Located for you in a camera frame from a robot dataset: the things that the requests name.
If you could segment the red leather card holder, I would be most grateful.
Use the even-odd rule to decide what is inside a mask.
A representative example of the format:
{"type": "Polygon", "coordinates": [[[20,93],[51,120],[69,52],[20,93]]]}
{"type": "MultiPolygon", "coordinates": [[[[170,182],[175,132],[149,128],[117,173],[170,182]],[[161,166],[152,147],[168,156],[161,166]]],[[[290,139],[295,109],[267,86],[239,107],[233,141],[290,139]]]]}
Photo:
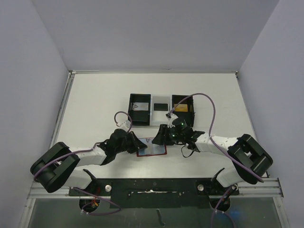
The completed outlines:
{"type": "Polygon", "coordinates": [[[167,154],[167,149],[165,145],[157,145],[153,144],[154,138],[140,138],[139,140],[144,143],[147,148],[145,149],[140,149],[137,152],[137,157],[146,157],[146,156],[158,156],[158,155],[166,155],[167,154]]]}

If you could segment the silver VIP card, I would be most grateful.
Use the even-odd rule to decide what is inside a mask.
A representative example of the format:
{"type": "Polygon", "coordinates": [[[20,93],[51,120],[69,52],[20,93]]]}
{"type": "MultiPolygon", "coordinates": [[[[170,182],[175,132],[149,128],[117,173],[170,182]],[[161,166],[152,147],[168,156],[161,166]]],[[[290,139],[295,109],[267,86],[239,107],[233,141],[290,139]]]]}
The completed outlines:
{"type": "Polygon", "coordinates": [[[132,105],[133,111],[149,111],[149,103],[146,102],[134,102],[132,105]]]}

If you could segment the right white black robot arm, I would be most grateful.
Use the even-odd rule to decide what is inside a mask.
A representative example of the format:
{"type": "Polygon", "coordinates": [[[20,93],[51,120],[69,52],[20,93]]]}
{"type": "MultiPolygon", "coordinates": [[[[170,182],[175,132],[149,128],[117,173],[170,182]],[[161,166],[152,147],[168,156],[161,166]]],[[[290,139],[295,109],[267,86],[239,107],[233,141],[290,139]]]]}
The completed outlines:
{"type": "Polygon", "coordinates": [[[223,194],[228,187],[239,182],[257,184],[273,165],[273,159],[249,134],[241,137],[210,136],[195,131],[182,118],[172,118],[161,124],[155,138],[156,145],[182,145],[193,152],[210,152],[228,157],[233,166],[223,168],[214,175],[212,190],[223,194]]]}

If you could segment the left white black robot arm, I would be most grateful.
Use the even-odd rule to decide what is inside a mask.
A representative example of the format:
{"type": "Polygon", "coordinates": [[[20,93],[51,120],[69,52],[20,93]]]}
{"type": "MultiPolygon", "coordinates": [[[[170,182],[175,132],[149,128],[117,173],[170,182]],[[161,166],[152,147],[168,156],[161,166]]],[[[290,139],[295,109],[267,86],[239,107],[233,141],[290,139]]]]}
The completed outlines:
{"type": "Polygon", "coordinates": [[[107,165],[121,152],[133,154],[146,148],[134,132],[116,129],[109,139],[96,142],[91,148],[73,151],[64,142],[57,142],[34,162],[30,173],[48,193],[61,187],[77,187],[85,195],[92,195],[97,188],[93,175],[77,167],[107,165]]]}

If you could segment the black card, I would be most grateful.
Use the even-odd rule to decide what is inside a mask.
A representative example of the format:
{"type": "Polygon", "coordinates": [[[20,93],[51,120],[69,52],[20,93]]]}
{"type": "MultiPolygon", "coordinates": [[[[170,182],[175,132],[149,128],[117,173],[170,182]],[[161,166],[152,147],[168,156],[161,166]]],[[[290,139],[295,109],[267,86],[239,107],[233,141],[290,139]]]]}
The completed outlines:
{"type": "Polygon", "coordinates": [[[153,110],[154,111],[168,111],[168,104],[165,104],[165,103],[154,103],[153,110]]]}

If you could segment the gold VIP card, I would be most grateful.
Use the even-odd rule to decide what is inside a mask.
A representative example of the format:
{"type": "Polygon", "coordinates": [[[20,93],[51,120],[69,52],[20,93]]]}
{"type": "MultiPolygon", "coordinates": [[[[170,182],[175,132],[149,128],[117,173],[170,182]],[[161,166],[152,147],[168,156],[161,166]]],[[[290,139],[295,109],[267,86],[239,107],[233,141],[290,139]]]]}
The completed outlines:
{"type": "Polygon", "coordinates": [[[187,104],[175,104],[174,111],[176,112],[188,112],[188,105],[187,104]]]}

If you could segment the white middle bin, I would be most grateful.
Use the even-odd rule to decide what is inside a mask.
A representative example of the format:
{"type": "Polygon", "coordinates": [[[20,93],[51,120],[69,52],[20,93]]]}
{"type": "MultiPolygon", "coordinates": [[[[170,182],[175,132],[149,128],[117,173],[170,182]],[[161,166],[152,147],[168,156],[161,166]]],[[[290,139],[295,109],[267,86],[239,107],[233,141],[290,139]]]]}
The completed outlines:
{"type": "Polygon", "coordinates": [[[150,103],[150,126],[159,127],[160,124],[167,124],[166,114],[171,110],[171,97],[169,95],[151,95],[150,103]],[[168,111],[154,111],[154,103],[168,104],[168,111]]]}

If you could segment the left black bin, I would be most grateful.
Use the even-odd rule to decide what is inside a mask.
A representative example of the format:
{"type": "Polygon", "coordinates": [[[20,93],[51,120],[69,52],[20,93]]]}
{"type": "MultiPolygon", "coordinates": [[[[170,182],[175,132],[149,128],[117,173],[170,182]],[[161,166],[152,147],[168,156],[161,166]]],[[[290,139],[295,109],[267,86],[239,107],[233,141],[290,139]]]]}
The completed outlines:
{"type": "Polygon", "coordinates": [[[150,107],[149,111],[133,111],[134,102],[151,103],[151,94],[130,94],[128,114],[132,120],[133,126],[149,126],[150,125],[150,107]]]}

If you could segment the black bin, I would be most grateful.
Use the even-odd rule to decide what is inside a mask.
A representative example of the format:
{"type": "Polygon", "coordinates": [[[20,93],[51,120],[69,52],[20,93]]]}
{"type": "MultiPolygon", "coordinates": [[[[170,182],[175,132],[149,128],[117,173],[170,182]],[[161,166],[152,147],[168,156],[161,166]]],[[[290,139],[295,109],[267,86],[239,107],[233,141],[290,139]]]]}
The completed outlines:
{"type": "MultiPolygon", "coordinates": [[[[174,107],[175,104],[178,104],[185,97],[187,97],[187,96],[186,95],[172,95],[171,102],[172,102],[173,107],[174,107]]],[[[195,118],[193,97],[191,96],[191,97],[187,98],[186,100],[181,102],[181,104],[187,104],[188,105],[188,112],[173,111],[173,113],[175,115],[177,115],[178,117],[183,118],[186,121],[188,126],[193,127],[194,126],[194,118],[195,118]]]]}
{"type": "Polygon", "coordinates": [[[133,126],[149,126],[150,125],[150,107],[149,111],[133,111],[134,102],[151,103],[151,94],[130,94],[128,114],[132,120],[133,126]]]}

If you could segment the right black bin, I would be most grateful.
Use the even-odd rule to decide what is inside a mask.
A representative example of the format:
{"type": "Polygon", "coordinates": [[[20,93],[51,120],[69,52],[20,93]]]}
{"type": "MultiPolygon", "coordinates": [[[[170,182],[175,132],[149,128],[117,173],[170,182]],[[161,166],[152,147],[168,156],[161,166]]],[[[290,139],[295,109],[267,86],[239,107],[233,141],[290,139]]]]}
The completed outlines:
{"type": "MultiPolygon", "coordinates": [[[[171,102],[172,102],[173,107],[174,107],[175,104],[178,104],[185,97],[187,97],[187,96],[186,95],[172,95],[171,102]]],[[[194,118],[195,118],[193,97],[191,96],[191,97],[187,98],[186,100],[181,102],[181,104],[187,104],[188,105],[188,112],[173,111],[173,113],[175,115],[177,115],[178,117],[183,118],[186,121],[188,126],[193,127],[194,126],[194,118]]]]}

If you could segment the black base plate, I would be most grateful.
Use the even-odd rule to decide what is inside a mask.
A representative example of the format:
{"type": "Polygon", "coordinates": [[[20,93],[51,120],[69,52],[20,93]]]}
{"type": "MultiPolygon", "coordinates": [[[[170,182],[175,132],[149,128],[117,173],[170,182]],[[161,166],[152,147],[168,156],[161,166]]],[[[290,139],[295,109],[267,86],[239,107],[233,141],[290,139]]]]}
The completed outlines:
{"type": "Polygon", "coordinates": [[[80,206],[88,203],[86,196],[97,195],[110,200],[112,209],[206,209],[223,197],[220,205],[227,209],[229,197],[239,195],[239,190],[224,188],[213,178],[97,179],[86,189],[70,189],[68,194],[80,197],[80,206]]]}

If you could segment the aluminium left rail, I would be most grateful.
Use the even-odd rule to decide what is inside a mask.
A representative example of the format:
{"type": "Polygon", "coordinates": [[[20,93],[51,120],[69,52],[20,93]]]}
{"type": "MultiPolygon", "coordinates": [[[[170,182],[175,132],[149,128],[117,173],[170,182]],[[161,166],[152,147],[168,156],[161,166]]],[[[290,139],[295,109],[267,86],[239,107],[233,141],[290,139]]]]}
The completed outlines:
{"type": "Polygon", "coordinates": [[[68,72],[66,86],[65,86],[65,89],[64,89],[63,97],[62,97],[61,104],[60,104],[60,107],[59,107],[59,111],[58,111],[58,114],[57,114],[55,127],[54,127],[53,134],[52,134],[52,137],[51,137],[50,145],[49,145],[47,150],[49,150],[57,142],[57,138],[58,138],[58,135],[59,135],[59,132],[60,132],[61,124],[62,124],[64,114],[65,114],[65,110],[66,110],[66,105],[67,105],[68,100],[69,100],[69,95],[70,95],[70,92],[71,92],[71,89],[72,89],[72,86],[73,86],[75,75],[76,75],[75,71],[69,71],[68,72]]]}

